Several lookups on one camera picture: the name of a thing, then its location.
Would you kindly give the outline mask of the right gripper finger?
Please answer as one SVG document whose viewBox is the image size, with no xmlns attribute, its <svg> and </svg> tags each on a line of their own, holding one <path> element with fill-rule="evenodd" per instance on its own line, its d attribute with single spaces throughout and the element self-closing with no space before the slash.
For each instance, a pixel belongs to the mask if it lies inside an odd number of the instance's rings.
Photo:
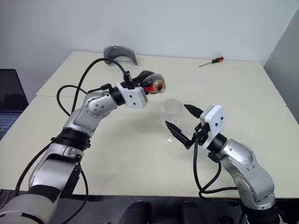
<svg viewBox="0 0 299 224">
<path fill-rule="evenodd" d="M 171 134 L 173 135 L 173 137 L 175 137 L 179 142 L 181 142 L 186 149 L 189 149 L 194 144 L 194 138 L 192 137 L 191 139 L 189 139 L 188 137 L 186 137 L 182 133 L 181 129 L 179 129 L 176 125 L 168 121 L 165 121 L 165 124 L 171 132 Z"/>
<path fill-rule="evenodd" d="M 200 118 L 202 114 L 202 110 L 189 104 L 185 104 L 184 107 L 188 110 L 188 112 L 196 118 Z"/>
</svg>

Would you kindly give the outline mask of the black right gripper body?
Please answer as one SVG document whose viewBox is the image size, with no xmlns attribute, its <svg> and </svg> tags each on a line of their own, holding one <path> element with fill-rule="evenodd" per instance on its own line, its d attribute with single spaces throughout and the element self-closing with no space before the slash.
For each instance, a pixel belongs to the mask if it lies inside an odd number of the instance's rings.
<svg viewBox="0 0 299 224">
<path fill-rule="evenodd" d="M 199 145 L 202 146 L 206 142 L 209 132 L 210 132 L 210 126 L 208 123 L 205 123 L 204 125 L 199 123 L 195 127 L 195 133 L 193 134 L 193 138 L 194 140 L 197 140 Z"/>
</svg>

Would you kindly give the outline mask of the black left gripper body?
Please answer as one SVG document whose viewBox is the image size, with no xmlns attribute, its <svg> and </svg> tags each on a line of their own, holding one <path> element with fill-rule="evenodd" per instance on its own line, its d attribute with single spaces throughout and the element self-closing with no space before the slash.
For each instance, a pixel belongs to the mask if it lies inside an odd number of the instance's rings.
<svg viewBox="0 0 299 224">
<path fill-rule="evenodd" d="M 144 80 L 145 80 L 146 77 L 135 77 L 132 79 L 133 81 L 133 84 L 134 84 L 134 87 L 142 87 L 144 88 Z"/>
</svg>

